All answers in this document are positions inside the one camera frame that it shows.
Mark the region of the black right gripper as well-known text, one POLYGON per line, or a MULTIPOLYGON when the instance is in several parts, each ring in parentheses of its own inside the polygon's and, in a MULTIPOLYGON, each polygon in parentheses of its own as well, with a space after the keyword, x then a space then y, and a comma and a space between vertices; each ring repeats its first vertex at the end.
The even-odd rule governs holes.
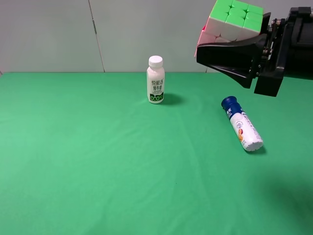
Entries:
POLYGON ((287 18, 265 13, 260 34, 230 43, 197 46, 197 63, 217 70, 254 92, 276 97, 285 76, 313 78, 313 9, 292 7, 287 18))

